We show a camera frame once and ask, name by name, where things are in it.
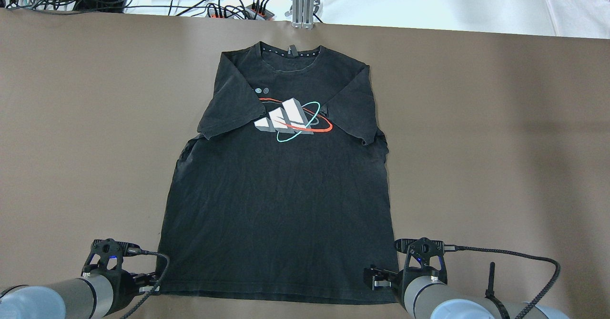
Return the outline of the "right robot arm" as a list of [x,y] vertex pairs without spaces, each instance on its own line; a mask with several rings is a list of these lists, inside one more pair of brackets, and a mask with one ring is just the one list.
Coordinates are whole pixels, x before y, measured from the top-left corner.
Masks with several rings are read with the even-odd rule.
[[417,273],[404,269],[399,273],[374,266],[363,271],[364,283],[372,290],[389,288],[398,302],[414,319],[566,319],[562,311],[528,302],[501,302],[490,295],[469,297],[442,282],[438,271]]

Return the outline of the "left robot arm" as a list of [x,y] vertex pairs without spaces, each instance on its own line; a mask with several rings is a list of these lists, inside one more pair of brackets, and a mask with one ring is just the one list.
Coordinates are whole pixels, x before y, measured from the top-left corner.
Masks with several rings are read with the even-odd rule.
[[44,286],[14,286],[1,293],[2,319],[102,319],[156,290],[155,273],[116,270],[83,273]]

